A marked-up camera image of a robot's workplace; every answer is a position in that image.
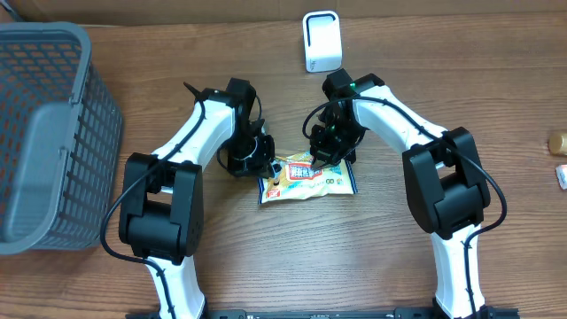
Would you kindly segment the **yellow snack bag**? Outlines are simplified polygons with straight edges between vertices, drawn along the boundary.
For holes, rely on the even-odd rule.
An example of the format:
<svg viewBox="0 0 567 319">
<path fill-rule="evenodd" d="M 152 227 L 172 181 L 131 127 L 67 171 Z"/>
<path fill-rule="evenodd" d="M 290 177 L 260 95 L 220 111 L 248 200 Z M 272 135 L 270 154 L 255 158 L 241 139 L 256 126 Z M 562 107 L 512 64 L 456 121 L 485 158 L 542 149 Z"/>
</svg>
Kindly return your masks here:
<svg viewBox="0 0 567 319">
<path fill-rule="evenodd" d="M 353 195 L 358 192 L 352 165 L 348 161 L 342 159 L 336 166 L 313 169 L 312 160 L 309 152 L 276 156 L 276 163 L 281 170 L 274 177 L 258 179 L 258 204 L 334 194 Z"/>
</svg>

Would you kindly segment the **white tube with gold cap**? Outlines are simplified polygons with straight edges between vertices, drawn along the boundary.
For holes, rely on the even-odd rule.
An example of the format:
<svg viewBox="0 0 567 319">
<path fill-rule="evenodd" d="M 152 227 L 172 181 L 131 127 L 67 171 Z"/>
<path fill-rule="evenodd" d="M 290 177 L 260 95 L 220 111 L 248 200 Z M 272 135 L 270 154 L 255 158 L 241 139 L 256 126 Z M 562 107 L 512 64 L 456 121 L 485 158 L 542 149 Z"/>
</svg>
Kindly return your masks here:
<svg viewBox="0 0 567 319">
<path fill-rule="evenodd" d="M 549 136 L 548 149 L 553 155 L 567 155 L 567 134 L 554 132 Z"/>
</svg>

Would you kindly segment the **small orange white box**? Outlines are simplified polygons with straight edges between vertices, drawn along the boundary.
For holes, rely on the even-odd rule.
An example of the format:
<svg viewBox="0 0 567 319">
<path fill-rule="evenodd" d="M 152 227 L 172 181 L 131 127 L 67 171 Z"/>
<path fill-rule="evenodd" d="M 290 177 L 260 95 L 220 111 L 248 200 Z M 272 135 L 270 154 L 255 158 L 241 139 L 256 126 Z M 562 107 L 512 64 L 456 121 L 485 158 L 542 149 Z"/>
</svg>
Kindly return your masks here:
<svg viewBox="0 0 567 319">
<path fill-rule="evenodd" d="M 560 165 L 555 168 L 557 181 L 562 190 L 567 190 L 567 165 Z"/>
</svg>

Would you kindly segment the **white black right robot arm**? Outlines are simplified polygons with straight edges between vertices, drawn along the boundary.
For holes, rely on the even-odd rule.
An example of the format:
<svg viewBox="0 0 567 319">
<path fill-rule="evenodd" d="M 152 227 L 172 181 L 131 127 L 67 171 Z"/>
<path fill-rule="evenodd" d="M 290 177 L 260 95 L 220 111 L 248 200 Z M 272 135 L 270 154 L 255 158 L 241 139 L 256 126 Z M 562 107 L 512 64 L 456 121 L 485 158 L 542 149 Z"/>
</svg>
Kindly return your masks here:
<svg viewBox="0 0 567 319">
<path fill-rule="evenodd" d="M 488 318 L 480 291 L 477 240 L 490 204 L 485 172 L 474 139 L 465 128 L 448 130 L 418 115 L 375 74 L 354 80 L 344 69 L 322 84 L 327 103 L 304 128 L 314 167 L 354 161 L 366 132 L 381 137 L 402 157 L 408 209 L 431 236 L 438 318 Z"/>
</svg>

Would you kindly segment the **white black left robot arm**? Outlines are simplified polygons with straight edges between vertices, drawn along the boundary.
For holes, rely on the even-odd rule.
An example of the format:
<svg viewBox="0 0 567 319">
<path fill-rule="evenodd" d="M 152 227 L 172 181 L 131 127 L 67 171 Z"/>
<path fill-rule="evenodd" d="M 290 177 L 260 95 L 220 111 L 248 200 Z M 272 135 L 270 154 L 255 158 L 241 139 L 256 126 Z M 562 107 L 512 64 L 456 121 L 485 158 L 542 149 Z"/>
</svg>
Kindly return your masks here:
<svg viewBox="0 0 567 319">
<path fill-rule="evenodd" d="M 251 118 L 260 99 L 249 81 L 232 78 L 226 89 L 189 90 L 192 115 L 166 144 L 128 158 L 119 202 L 120 241 L 151 271 L 158 318 L 207 316 L 194 254 L 204 228 L 203 173 L 210 160 L 226 152 L 222 164 L 234 177 L 270 178 L 280 170 L 264 120 Z"/>
</svg>

